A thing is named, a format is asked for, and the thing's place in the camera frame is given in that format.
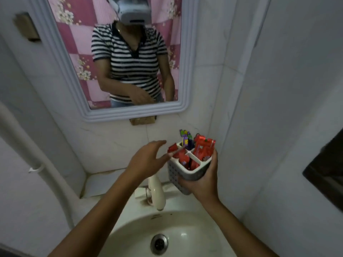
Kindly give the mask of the large red toothpaste tube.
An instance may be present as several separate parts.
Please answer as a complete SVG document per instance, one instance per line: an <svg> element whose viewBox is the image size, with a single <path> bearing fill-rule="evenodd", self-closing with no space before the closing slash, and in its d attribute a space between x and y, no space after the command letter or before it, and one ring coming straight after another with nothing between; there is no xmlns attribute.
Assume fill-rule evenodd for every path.
<svg viewBox="0 0 343 257"><path fill-rule="evenodd" d="M216 140L207 138L204 135L196 134L194 138L195 148L193 150L193 154L200 160L200 161L207 161L211 158L214 149Z"/></svg>

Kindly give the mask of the person's left hand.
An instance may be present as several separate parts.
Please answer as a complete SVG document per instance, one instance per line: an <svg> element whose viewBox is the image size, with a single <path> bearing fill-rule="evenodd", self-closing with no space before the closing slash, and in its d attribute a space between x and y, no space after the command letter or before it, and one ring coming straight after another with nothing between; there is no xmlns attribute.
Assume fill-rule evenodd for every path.
<svg viewBox="0 0 343 257"><path fill-rule="evenodd" d="M158 158L158 151L151 150L148 144L141 147L131 158L125 174L138 183L156 174L171 158L168 153Z"/></svg>

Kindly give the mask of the white wall pipe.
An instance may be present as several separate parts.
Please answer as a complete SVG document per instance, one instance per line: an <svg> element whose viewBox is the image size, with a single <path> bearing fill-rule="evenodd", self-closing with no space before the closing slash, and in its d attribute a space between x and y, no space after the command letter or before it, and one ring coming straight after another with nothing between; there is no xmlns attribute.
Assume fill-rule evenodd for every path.
<svg viewBox="0 0 343 257"><path fill-rule="evenodd" d="M62 208L68 227L73 229L75 225L72 219L71 206L63 186L60 184L58 177L53 173L56 168L1 101L0 137L29 166L28 172L38 174L47 184Z"/></svg>

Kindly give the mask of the person's right forearm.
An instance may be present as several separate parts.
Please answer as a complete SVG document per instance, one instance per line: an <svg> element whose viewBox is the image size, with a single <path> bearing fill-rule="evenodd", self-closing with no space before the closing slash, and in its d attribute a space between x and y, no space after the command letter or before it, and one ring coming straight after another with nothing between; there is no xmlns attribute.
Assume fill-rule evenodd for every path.
<svg viewBox="0 0 343 257"><path fill-rule="evenodd" d="M217 197L199 199L237 257L279 257L252 234Z"/></svg>

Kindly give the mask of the metal sink drain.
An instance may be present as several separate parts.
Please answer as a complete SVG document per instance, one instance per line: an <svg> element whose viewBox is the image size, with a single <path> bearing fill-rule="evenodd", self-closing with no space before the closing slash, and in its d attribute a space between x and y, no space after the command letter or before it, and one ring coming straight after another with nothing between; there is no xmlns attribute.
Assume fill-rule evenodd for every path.
<svg viewBox="0 0 343 257"><path fill-rule="evenodd" d="M163 234L155 235L150 242L150 250L156 256L163 255L168 249L168 239Z"/></svg>

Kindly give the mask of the person's right hand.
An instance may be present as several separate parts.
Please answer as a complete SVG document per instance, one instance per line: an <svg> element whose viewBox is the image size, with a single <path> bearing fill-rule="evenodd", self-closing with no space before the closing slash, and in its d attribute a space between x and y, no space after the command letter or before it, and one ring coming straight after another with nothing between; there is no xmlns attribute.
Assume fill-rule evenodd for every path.
<svg viewBox="0 0 343 257"><path fill-rule="evenodd" d="M217 174L211 174L211 164L209 164L206 173L199 180L187 181L181 176L178 176L178 182L181 186L189 190L203 206L219 201Z"/></svg>

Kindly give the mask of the person's left forearm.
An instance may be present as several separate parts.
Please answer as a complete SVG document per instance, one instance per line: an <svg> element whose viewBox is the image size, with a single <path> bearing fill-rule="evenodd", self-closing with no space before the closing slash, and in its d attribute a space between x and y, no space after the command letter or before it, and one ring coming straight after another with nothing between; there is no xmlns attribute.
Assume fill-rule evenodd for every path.
<svg viewBox="0 0 343 257"><path fill-rule="evenodd" d="M97 257L144 176L142 168L127 168L48 257Z"/></svg>

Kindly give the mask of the white ceramic sink basin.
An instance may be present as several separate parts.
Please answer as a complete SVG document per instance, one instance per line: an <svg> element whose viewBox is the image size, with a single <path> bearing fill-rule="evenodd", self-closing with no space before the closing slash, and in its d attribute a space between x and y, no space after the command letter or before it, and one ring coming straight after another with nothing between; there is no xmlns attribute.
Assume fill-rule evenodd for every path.
<svg viewBox="0 0 343 257"><path fill-rule="evenodd" d="M220 229L193 195L165 184L164 210L128 200L98 257L236 257ZM168 249L152 254L150 242L157 234L168 239Z"/></svg>

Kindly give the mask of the wooden wall block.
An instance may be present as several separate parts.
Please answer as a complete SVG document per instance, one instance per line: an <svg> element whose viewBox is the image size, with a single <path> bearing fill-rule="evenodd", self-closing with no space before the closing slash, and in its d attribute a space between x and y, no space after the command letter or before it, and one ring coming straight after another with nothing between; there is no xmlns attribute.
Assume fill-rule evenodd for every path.
<svg viewBox="0 0 343 257"><path fill-rule="evenodd" d="M146 116L129 119L132 126L154 124L156 120L157 116Z"/></svg>
<svg viewBox="0 0 343 257"><path fill-rule="evenodd" d="M30 42L41 42L36 26L28 12L15 14L13 23L25 39Z"/></svg>

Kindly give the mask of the grey plastic toothbrush holder basket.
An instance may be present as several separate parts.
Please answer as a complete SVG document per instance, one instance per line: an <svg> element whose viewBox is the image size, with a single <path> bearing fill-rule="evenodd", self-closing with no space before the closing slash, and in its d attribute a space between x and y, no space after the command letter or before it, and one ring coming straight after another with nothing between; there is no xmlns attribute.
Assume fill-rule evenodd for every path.
<svg viewBox="0 0 343 257"><path fill-rule="evenodd" d="M198 164L198 167L194 168L193 170L188 170L179 162L179 159L171 157L171 159L167 163L168 171L171 176L179 175L183 179L189 181L197 181L204 176L209 167L209 164L212 161L212 156L209 157L206 161L201 161L194 155L193 151L194 149L191 151L186 150L185 155L190 157L191 163L196 162Z"/></svg>

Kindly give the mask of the white framed wall mirror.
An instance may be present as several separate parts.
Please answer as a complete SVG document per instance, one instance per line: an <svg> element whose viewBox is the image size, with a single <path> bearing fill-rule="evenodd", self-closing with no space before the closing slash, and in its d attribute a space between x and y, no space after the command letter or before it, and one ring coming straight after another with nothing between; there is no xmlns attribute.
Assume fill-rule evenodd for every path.
<svg viewBox="0 0 343 257"><path fill-rule="evenodd" d="M71 58L67 53L48 0L25 0L28 12L51 59L62 74L78 111L86 122L128 120L144 116L160 116L185 111L191 102L192 78L196 56L197 16L200 0L182 1L181 56L178 100L126 108L90 109L79 84Z"/></svg>

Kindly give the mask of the cream sink faucet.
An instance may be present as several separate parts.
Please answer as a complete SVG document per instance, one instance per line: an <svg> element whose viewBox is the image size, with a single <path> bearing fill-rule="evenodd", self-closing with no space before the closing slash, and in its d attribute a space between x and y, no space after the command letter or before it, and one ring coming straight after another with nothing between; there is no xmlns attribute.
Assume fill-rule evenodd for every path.
<svg viewBox="0 0 343 257"><path fill-rule="evenodd" d="M157 211L164 210L166 205L162 183L156 174L148 178L148 187L138 187L135 189L134 197L153 206Z"/></svg>

